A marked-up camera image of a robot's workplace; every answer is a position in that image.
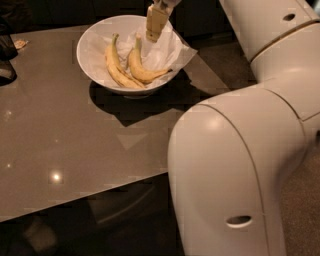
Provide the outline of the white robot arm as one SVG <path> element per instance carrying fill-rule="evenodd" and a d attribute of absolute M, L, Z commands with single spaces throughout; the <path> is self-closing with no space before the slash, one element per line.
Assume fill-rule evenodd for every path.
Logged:
<path fill-rule="evenodd" d="M 306 0 L 219 0 L 256 78 L 185 112 L 168 175 L 186 256 L 286 256 L 280 194 L 319 145 L 320 21 Z"/>

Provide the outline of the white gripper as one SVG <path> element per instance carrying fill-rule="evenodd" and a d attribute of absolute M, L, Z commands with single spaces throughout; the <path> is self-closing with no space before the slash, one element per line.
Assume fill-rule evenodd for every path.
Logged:
<path fill-rule="evenodd" d="M 172 9 L 182 0 L 153 0 L 148 7 L 146 17 L 146 38 L 156 43 L 161 36 L 163 28 L 169 20 Z"/>

